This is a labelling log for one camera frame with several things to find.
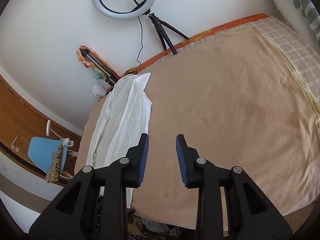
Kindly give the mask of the white shirt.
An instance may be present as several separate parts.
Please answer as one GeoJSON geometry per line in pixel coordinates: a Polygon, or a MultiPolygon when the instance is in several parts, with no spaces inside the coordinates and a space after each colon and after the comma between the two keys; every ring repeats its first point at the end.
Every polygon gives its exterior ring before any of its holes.
{"type": "Polygon", "coordinates": [[[150,77],[151,73],[127,75],[109,92],[93,131],[87,165],[95,169],[111,165],[148,133],[152,102],[144,89],[150,77]]]}

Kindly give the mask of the white charger plug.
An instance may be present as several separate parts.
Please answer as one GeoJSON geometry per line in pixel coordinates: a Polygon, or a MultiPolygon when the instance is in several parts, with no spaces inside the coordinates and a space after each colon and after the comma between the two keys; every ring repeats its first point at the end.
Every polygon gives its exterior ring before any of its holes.
{"type": "Polygon", "coordinates": [[[63,140],[63,142],[62,142],[62,145],[63,145],[63,147],[66,147],[66,148],[68,148],[68,147],[73,147],[74,141],[72,141],[72,140],[69,139],[69,138],[65,138],[65,139],[63,140]]]}

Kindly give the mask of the leopard print cloth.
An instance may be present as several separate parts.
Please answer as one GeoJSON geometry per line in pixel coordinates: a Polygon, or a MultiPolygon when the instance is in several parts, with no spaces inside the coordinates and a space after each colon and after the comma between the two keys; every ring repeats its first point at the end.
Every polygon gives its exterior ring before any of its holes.
{"type": "Polygon", "coordinates": [[[57,150],[52,154],[52,161],[45,177],[46,183],[53,183],[59,180],[62,152],[63,145],[59,143],[57,150]]]}

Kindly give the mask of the beige fleece blanket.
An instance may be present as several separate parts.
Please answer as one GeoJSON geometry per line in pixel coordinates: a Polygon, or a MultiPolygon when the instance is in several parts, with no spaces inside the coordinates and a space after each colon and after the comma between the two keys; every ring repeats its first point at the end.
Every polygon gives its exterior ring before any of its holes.
{"type": "Polygon", "coordinates": [[[148,133],[139,216],[194,229],[198,192],[182,183],[178,134],[214,165],[240,166],[282,215],[319,196],[319,104],[266,35],[244,27],[120,79],[92,109],[75,170],[110,165],[148,133]]]}

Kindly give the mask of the light blue chair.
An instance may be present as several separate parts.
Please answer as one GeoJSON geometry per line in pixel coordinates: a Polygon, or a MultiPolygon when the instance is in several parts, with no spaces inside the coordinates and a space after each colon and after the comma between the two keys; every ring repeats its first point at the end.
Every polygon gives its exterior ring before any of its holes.
{"type": "Polygon", "coordinates": [[[58,150],[58,146],[63,141],[63,139],[32,137],[28,148],[28,157],[39,169],[47,173],[52,163],[52,154],[58,150]]]}

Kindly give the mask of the white mug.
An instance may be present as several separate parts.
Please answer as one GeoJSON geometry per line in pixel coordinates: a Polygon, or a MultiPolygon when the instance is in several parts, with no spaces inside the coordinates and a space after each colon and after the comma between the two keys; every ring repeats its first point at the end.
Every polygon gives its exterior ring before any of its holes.
{"type": "Polygon", "coordinates": [[[95,85],[92,88],[91,94],[90,96],[92,98],[96,97],[96,96],[105,96],[107,94],[107,91],[109,88],[111,88],[112,86],[108,84],[108,82],[106,82],[105,80],[98,80],[95,85]]]}

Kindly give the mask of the white desk lamp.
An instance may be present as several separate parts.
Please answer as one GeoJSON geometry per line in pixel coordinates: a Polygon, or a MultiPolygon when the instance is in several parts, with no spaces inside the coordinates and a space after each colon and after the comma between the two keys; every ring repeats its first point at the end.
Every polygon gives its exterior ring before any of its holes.
{"type": "Polygon", "coordinates": [[[63,137],[61,137],[59,134],[57,134],[52,128],[51,128],[51,120],[48,119],[47,120],[47,125],[46,125],[46,136],[50,136],[51,133],[53,133],[55,136],[57,136],[60,139],[64,139],[63,137]]]}

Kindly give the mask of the folded grey tripod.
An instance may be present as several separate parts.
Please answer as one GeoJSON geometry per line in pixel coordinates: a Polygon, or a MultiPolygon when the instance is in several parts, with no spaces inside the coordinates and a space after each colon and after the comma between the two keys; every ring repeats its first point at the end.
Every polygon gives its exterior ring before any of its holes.
{"type": "Polygon", "coordinates": [[[118,78],[111,71],[107,70],[107,68],[104,67],[104,65],[97,60],[88,49],[80,49],[80,51],[83,57],[85,57],[89,62],[93,63],[99,70],[103,72],[103,74],[107,77],[109,85],[113,86],[118,81],[118,78]]]}

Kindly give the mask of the colourful patterned scarf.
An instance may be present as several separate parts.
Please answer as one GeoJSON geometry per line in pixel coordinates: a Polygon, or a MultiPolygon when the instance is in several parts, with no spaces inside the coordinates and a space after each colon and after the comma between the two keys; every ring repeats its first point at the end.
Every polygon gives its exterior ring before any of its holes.
{"type": "Polygon", "coordinates": [[[116,83],[126,75],[137,74],[139,68],[133,67],[123,75],[118,75],[95,51],[86,46],[80,46],[76,51],[76,56],[85,68],[90,69],[96,80],[110,80],[116,83]]]}

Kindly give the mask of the orange floral bed sheet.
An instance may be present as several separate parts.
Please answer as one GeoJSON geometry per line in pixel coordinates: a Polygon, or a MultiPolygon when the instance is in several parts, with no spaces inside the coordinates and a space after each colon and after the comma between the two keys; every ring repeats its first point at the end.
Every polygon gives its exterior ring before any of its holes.
{"type": "MultiPolygon", "coordinates": [[[[258,21],[258,20],[262,20],[268,18],[268,15],[260,13],[260,14],[256,14],[256,15],[252,15],[252,16],[248,16],[248,17],[244,17],[244,18],[240,18],[238,20],[234,20],[232,22],[228,22],[222,25],[219,25],[217,27],[208,29],[206,31],[203,31],[201,33],[198,33],[194,36],[192,36],[191,38],[189,38],[188,40],[184,40],[180,43],[178,43],[177,45],[174,45],[176,51],[178,51],[178,49],[182,49],[185,46],[192,44],[194,42],[197,41],[201,41],[202,39],[204,39],[205,37],[210,37],[213,36],[219,32],[228,30],[228,29],[232,29],[235,28],[237,26],[246,24],[246,23],[250,23],[250,22],[254,22],[254,21],[258,21]]],[[[157,60],[160,60],[161,58],[167,56],[171,54],[171,50],[167,49],[157,55],[155,55],[154,57],[150,58],[149,60],[145,61],[144,63],[142,63],[134,72],[134,74],[138,74],[139,72],[141,72],[142,70],[144,70],[145,68],[151,66],[153,63],[155,63],[157,60]]]]}

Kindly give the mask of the small black tripod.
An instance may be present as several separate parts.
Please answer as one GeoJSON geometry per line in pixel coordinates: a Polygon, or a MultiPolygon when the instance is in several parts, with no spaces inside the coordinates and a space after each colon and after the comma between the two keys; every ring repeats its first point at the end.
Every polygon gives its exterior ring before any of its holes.
{"type": "Polygon", "coordinates": [[[172,25],[159,19],[154,13],[149,13],[148,18],[150,19],[150,21],[154,25],[154,28],[156,30],[156,33],[159,37],[159,40],[162,44],[164,51],[166,51],[167,47],[168,47],[171,50],[171,52],[173,53],[173,55],[177,54],[177,51],[176,51],[171,39],[169,38],[169,36],[167,35],[167,32],[164,30],[163,27],[170,29],[174,33],[180,35],[180,37],[184,38],[185,40],[190,39],[188,36],[184,35],[182,32],[180,32],[179,30],[174,28],[172,25]]]}

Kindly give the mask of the checked woven bed cover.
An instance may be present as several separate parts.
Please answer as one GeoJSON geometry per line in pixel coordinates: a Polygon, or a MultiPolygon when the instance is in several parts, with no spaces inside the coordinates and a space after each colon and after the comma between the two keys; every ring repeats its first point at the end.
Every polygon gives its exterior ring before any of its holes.
{"type": "Polygon", "coordinates": [[[319,55],[274,17],[205,37],[162,66],[177,131],[319,134],[319,55]]]}

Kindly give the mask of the green white patterned pillow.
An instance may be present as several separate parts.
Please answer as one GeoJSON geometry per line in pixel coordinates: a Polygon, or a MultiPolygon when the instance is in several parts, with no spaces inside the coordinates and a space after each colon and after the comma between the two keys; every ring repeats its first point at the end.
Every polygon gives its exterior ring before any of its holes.
{"type": "Polygon", "coordinates": [[[283,18],[301,37],[319,46],[319,10],[311,0],[273,0],[283,18]]]}

